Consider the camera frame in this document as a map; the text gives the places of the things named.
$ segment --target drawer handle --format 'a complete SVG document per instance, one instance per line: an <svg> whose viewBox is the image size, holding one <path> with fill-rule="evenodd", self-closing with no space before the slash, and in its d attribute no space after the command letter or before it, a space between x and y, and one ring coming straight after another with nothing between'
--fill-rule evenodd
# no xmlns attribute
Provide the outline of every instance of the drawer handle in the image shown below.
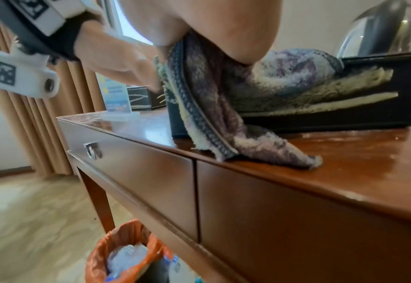
<svg viewBox="0 0 411 283"><path fill-rule="evenodd" d="M97 143L87 143L84 144L84 148L86 149L86 152L89 156L90 159L92 160L97 160L97 158L102 157L102 152L98 148Z"/></svg>

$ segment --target wooden desk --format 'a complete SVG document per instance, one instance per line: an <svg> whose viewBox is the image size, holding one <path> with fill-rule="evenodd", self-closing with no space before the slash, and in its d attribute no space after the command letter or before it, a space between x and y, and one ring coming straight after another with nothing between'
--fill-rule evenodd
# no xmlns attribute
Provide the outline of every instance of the wooden desk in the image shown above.
<svg viewBox="0 0 411 283"><path fill-rule="evenodd" d="M323 157L304 171L217 162L166 110L103 116L58 120L105 231L104 191L206 282L411 282L411 128L289 135Z"/></svg>

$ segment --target silver kettle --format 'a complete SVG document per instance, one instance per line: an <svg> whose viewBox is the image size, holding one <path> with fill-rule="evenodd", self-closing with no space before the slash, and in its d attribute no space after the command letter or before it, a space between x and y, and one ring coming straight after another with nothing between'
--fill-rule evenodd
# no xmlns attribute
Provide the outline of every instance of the silver kettle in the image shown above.
<svg viewBox="0 0 411 283"><path fill-rule="evenodd" d="M337 52L338 58L411 50L411 4L386 0L359 15Z"/></svg>

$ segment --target drawer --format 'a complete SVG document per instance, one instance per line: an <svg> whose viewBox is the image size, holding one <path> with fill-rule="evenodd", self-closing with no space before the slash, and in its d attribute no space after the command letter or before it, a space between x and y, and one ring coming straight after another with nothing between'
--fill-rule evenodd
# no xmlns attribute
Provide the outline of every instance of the drawer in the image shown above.
<svg viewBox="0 0 411 283"><path fill-rule="evenodd" d="M69 149L198 241L193 160L59 121ZM88 155L84 144L95 143Z"/></svg>
<svg viewBox="0 0 411 283"><path fill-rule="evenodd" d="M411 282L411 224L208 163L197 170L201 244L248 281Z"/></svg>

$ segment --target plastic bag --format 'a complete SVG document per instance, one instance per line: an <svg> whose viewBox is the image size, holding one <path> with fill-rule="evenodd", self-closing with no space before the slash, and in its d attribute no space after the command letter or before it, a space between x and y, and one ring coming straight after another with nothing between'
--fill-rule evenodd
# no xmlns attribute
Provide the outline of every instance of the plastic bag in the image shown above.
<svg viewBox="0 0 411 283"><path fill-rule="evenodd" d="M141 243L136 245L127 245L118 247L108 257L108 274L107 282L111 279L119 278L125 270L138 265L148 253L148 249Z"/></svg>
<svg viewBox="0 0 411 283"><path fill-rule="evenodd" d="M121 273L113 283L135 283L147 270L149 265L162 259L164 256L173 259L173 253L154 234L134 219L115 228L102 238L90 254L85 269L86 283L104 283L108 276L106 262L109 255L118 247L135 245L141 242L146 245L146 257L137 265Z"/></svg>

